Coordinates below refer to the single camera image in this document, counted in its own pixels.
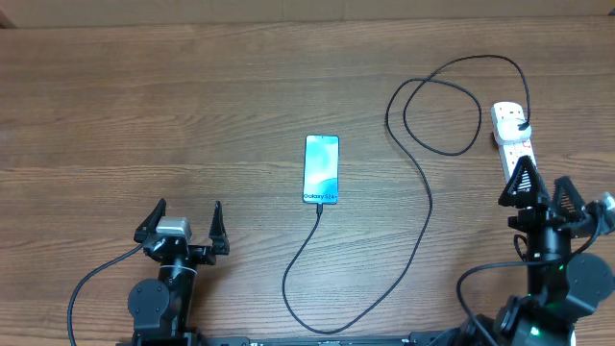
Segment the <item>power strip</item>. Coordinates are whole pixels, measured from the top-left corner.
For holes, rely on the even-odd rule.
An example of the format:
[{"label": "power strip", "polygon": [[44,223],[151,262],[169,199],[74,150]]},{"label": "power strip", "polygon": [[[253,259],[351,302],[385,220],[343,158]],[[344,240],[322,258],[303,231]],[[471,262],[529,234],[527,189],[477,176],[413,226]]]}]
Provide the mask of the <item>power strip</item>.
[{"label": "power strip", "polygon": [[491,120],[493,121],[494,137],[496,138],[498,147],[500,148],[500,159],[502,159],[504,178],[506,182],[508,182],[512,171],[515,169],[517,161],[522,156],[530,156],[532,162],[536,165],[536,158],[534,157],[534,151],[529,140],[531,129],[526,131],[518,131],[515,127],[515,131],[518,131],[518,134],[514,134],[517,136],[517,140],[504,141],[502,140],[502,137],[506,136],[503,136],[503,134],[498,134],[498,124],[502,125],[505,122],[510,123],[511,121],[514,121],[514,124],[520,124],[526,121],[526,117],[523,113],[523,107],[514,102],[498,102],[493,105],[491,108]]}]

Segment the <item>wall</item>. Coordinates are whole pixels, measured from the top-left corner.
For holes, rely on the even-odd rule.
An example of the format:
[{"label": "wall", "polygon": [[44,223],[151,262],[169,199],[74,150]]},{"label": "wall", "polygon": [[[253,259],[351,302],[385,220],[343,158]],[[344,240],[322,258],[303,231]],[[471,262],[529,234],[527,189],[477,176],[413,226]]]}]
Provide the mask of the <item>wall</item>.
[{"label": "wall", "polygon": [[607,15],[614,0],[0,0],[6,27]]}]

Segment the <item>wooden table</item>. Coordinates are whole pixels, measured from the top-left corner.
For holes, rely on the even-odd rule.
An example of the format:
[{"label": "wooden table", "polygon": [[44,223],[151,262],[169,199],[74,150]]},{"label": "wooden table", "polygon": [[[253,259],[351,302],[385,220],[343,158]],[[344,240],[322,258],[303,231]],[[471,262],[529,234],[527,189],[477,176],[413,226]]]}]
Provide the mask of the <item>wooden table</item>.
[{"label": "wooden table", "polygon": [[[340,201],[288,279],[291,305],[315,328],[345,324],[397,278],[425,220],[417,171],[387,135],[396,87],[473,54],[502,54],[528,76],[540,171],[570,175],[586,199],[615,189],[615,21],[612,18],[413,20],[0,31],[0,344],[66,345],[66,304],[92,268],[135,246],[133,231],[160,197],[206,240],[224,205],[231,255],[198,276],[191,322],[207,335],[314,334],[286,311],[282,274],[308,235],[301,200],[305,135],[341,138]],[[422,164],[434,213],[397,289],[343,335],[450,328],[465,315],[455,282],[470,267],[517,260],[491,105],[525,105],[505,62],[463,62],[441,79],[480,99],[483,130],[446,158],[395,134]],[[403,92],[407,97],[410,89]],[[473,101],[427,86],[410,126],[459,150]],[[615,265],[615,237],[592,252]],[[79,345],[127,340],[128,292],[158,266],[142,255],[86,284],[75,306]],[[477,274],[464,286],[495,315],[523,294],[523,269]],[[581,344],[615,337],[615,299],[578,324]]]}]

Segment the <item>black cable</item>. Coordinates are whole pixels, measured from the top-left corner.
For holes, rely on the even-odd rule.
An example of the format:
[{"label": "black cable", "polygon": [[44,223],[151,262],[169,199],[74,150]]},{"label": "black cable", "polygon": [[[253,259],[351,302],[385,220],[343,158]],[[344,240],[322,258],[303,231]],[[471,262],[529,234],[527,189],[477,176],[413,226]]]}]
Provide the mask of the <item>black cable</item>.
[{"label": "black cable", "polygon": [[463,281],[470,275],[476,272],[480,272],[482,270],[487,270],[487,269],[505,268],[505,267],[513,267],[513,266],[550,265],[550,264],[560,264],[561,262],[563,262],[562,259],[545,260],[545,261],[503,262],[503,263],[491,263],[491,264],[479,265],[478,267],[474,267],[468,270],[467,272],[463,273],[461,277],[459,277],[459,280],[457,281],[457,287],[456,287],[457,299],[459,300],[459,303],[461,304],[461,307],[463,308],[463,310],[465,310],[465,312],[468,314],[468,316],[470,317],[474,325],[479,329],[480,333],[484,336],[485,340],[487,340],[492,346],[498,346],[498,343],[493,339],[493,337],[491,337],[491,334],[489,334],[489,332],[482,326],[482,324],[479,322],[476,315],[470,310],[470,308],[468,308],[468,305],[465,303],[465,300],[463,299],[463,295],[461,294],[461,284],[463,283]]},{"label": "black cable", "polygon": [[598,235],[600,235],[600,229],[602,225],[603,225],[603,218],[600,217],[596,225],[596,230],[594,230],[594,233],[592,233],[592,236],[590,236],[589,239],[587,239],[587,241],[585,241],[583,245],[581,245],[578,249],[575,250],[575,252],[573,253],[573,256],[581,254],[583,251],[587,250],[590,246],[592,246],[594,241],[596,241],[596,238],[598,238]]},{"label": "black cable", "polygon": [[91,272],[89,272],[89,274],[87,274],[83,279],[79,281],[79,283],[75,287],[75,290],[73,290],[73,295],[70,297],[70,301],[68,302],[68,313],[66,316],[66,325],[68,326],[68,340],[70,341],[71,346],[77,346],[77,344],[75,343],[75,334],[73,333],[73,305],[75,304],[75,299],[77,298],[77,294],[79,293],[79,290],[81,289],[81,287],[86,283],[86,281],[88,281],[91,277],[101,272],[103,269],[107,269],[110,266],[118,263],[119,261],[127,259],[128,257],[134,255],[136,252],[138,252],[142,248],[143,248],[143,243],[138,244],[138,246],[136,246],[133,250],[118,257],[117,259],[108,261],[107,263],[92,270]]},{"label": "black cable", "polygon": [[[318,226],[318,222],[320,221],[320,214],[318,214],[317,212],[317,219],[316,219],[316,224],[314,225],[314,228],[312,229],[311,233],[309,234],[309,236],[307,237],[306,241],[304,242],[304,244],[302,245],[302,247],[299,249],[299,252],[295,255],[295,257],[293,258],[293,260],[290,262],[290,264],[288,265],[288,267],[286,267],[286,271],[284,272],[284,276],[283,276],[283,281],[282,281],[282,294],[283,294],[283,298],[284,298],[284,303],[286,304],[286,308],[288,309],[288,312],[290,312],[290,314],[292,315],[292,317],[299,322],[299,324],[301,324],[302,326],[304,326],[307,330],[314,332],[314,333],[318,333],[318,334],[336,334],[339,332],[342,332],[346,329],[348,329],[349,327],[351,327],[352,325],[354,325],[359,319],[361,319],[364,315],[366,315],[369,311],[371,311],[373,308],[375,308],[382,300],[384,300],[384,298],[386,298],[392,291],[393,289],[395,289],[395,287],[399,284],[399,282],[404,278],[404,276],[406,275],[407,270],[409,269],[410,265],[412,264],[412,260],[414,260],[414,256],[416,255],[416,251],[418,250],[419,244],[421,243],[421,239],[423,238],[423,235],[425,234],[425,230],[427,229],[428,224],[430,223],[430,218],[431,218],[431,213],[433,212],[433,197],[431,196],[431,188],[430,188],[430,184],[427,180],[427,177],[425,176],[425,173],[423,172],[423,168],[421,168],[421,165],[417,162],[417,160],[407,151],[407,149],[404,147],[404,145],[402,145],[402,143],[393,135],[393,132],[391,131],[391,127],[389,125],[389,113],[390,113],[390,109],[391,106],[393,104],[393,101],[395,100],[395,97],[397,96],[397,94],[402,90],[402,88],[404,88],[408,83],[411,82],[421,82],[419,84],[419,86],[417,88],[414,89],[414,91],[412,92],[412,94],[410,95],[410,97],[408,98],[406,105],[404,106],[404,125],[406,126],[406,129],[408,131],[408,133],[412,136],[412,138],[414,138],[414,140],[416,140],[419,144],[421,144],[424,148],[436,153],[436,154],[440,154],[440,155],[444,155],[444,156],[457,156],[457,155],[461,155],[463,153],[465,153],[466,151],[468,151],[472,145],[474,145],[474,142],[476,141],[477,137],[479,136],[479,132],[480,132],[480,124],[482,122],[482,108],[480,106],[480,102],[479,100],[476,98],[476,96],[474,96],[474,94],[472,94],[472,92],[470,92],[469,90],[465,89],[462,86],[458,86],[454,83],[450,83],[450,82],[446,82],[446,81],[440,81],[440,80],[434,80],[433,77],[438,74],[440,71],[442,71],[442,69],[444,69],[445,67],[455,63],[455,62],[461,62],[461,61],[465,61],[465,60],[469,60],[469,59],[482,59],[482,58],[494,58],[494,59],[501,59],[501,60],[505,60],[507,62],[510,62],[513,66],[515,66],[515,68],[517,69],[517,71],[519,71],[519,74],[521,75],[521,79],[523,81],[525,90],[526,90],[526,99],[527,99],[527,103],[528,103],[528,120],[519,126],[520,130],[525,130],[525,128],[528,126],[529,124],[529,115],[530,115],[530,109],[529,109],[529,88],[528,88],[528,82],[526,80],[525,75],[523,74],[523,71],[521,70],[521,67],[519,67],[519,65],[514,62],[513,60],[511,60],[510,58],[507,57],[503,57],[503,56],[498,56],[498,55],[476,55],[476,56],[470,56],[470,57],[464,57],[464,58],[459,58],[459,59],[455,59],[451,62],[447,62],[444,65],[438,67],[435,71],[433,71],[427,78],[422,79],[422,78],[413,78],[410,80],[407,80],[405,82],[403,82],[395,91],[395,93],[393,93],[393,96],[391,97],[391,100],[388,103],[388,106],[386,107],[386,113],[384,114],[384,124],[386,127],[386,130],[388,131],[388,133],[391,135],[391,137],[393,138],[393,140],[397,143],[397,145],[404,151],[404,153],[406,153],[406,155],[412,160],[412,162],[414,163],[414,165],[416,166],[416,169],[419,171],[419,174],[421,175],[421,178],[423,180],[423,184],[425,185],[425,191],[427,192],[428,198],[429,198],[429,210],[427,213],[427,217],[425,218],[425,223],[423,224],[423,228],[421,229],[421,232],[419,233],[419,236],[416,240],[416,243],[414,244],[414,249],[412,250],[412,254],[410,255],[410,258],[406,264],[406,267],[404,268],[404,270],[402,271],[402,274],[397,278],[397,280],[383,293],[383,295],[378,298],[376,300],[376,302],[374,302],[374,304],[372,304],[369,308],[367,308],[364,312],[362,312],[359,316],[357,316],[355,319],[353,319],[352,321],[350,321],[348,324],[346,324],[343,327],[340,327],[338,329],[335,330],[331,330],[331,331],[320,331],[320,330],[316,330],[310,326],[308,326],[306,323],[304,323],[292,310],[292,308],[290,307],[290,305],[288,304],[288,301],[286,300],[286,293],[285,293],[285,282],[286,282],[286,276],[288,274],[288,271],[290,270],[290,267],[292,266],[292,264],[294,264],[295,260],[299,257],[299,255],[301,255],[301,252],[304,250],[304,248],[306,247],[306,245],[308,244],[309,240],[311,239],[311,237],[313,236],[314,232],[316,231],[316,227]],[[477,130],[474,134],[474,137],[472,138],[472,140],[470,141],[470,144],[468,144],[468,146],[459,151],[459,152],[454,152],[454,153],[448,153],[448,152],[444,152],[438,149],[435,149],[427,144],[425,144],[424,142],[422,142],[419,138],[417,138],[414,133],[410,130],[409,126],[407,125],[407,120],[406,120],[406,111],[408,108],[408,105],[410,104],[410,101],[412,100],[412,98],[414,97],[414,95],[418,92],[418,90],[427,82],[430,83],[438,83],[440,85],[444,85],[444,86],[448,86],[448,87],[454,87],[460,91],[465,92],[468,96],[470,96],[474,102],[477,104],[477,108],[479,109],[479,124],[477,126]]]}]

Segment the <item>smartphone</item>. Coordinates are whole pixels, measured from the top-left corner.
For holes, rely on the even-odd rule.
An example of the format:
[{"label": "smartphone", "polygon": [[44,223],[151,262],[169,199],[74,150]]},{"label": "smartphone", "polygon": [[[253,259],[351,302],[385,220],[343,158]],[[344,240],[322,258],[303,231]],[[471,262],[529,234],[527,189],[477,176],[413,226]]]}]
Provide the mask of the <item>smartphone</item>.
[{"label": "smartphone", "polygon": [[312,135],[306,137],[304,164],[304,202],[337,203],[339,137]]}]

